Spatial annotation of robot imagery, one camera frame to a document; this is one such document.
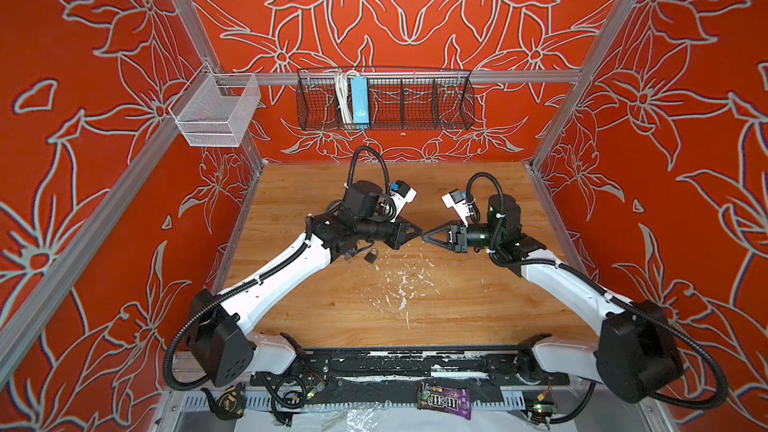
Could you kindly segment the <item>small black padlock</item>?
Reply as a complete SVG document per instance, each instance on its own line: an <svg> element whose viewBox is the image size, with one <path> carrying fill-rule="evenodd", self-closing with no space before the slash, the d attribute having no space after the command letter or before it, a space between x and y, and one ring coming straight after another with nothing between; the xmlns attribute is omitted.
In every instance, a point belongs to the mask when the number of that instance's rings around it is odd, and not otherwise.
<svg viewBox="0 0 768 432"><path fill-rule="evenodd" d="M374 264L378 258L378 250L377 249L371 249L368 251L364 257L364 260L369 264Z"/></svg>

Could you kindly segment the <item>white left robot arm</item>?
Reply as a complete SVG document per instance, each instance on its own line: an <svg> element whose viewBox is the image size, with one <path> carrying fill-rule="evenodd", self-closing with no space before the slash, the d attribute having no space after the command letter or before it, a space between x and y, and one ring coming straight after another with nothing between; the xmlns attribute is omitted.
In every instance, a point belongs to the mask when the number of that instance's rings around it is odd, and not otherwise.
<svg viewBox="0 0 768 432"><path fill-rule="evenodd" d="M401 215L416 196L403 181L386 189L355 182L325 213L308 215L299 236L248 278L218 294L199 292L163 359L166 385L189 391L206 383L223 387L244 373L286 373L299 356L298 345L284 334L256 332L258 323L289 292L337 259L376 244L397 250L420 236L420 228Z"/></svg>

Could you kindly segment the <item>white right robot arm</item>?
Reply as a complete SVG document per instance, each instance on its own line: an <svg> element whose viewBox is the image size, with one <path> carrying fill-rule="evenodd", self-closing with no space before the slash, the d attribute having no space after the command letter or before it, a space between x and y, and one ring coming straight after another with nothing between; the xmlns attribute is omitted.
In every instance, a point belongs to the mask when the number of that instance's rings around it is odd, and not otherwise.
<svg viewBox="0 0 768 432"><path fill-rule="evenodd" d="M539 368L599 382L627 403L652 398L689 410L711 410L726 402L727 378L710 353L673 327L654 302L635 302L599 285L526 235L513 197L491 196L485 222L469 193L454 190L442 201L459 218L424 233L425 242L452 253L486 253L494 265L548 292L596 333L592 343L554 337L536 341L532 354ZM712 372L715 390L710 397L688 400L662 394L662 388L684 374L679 343Z"/></svg>

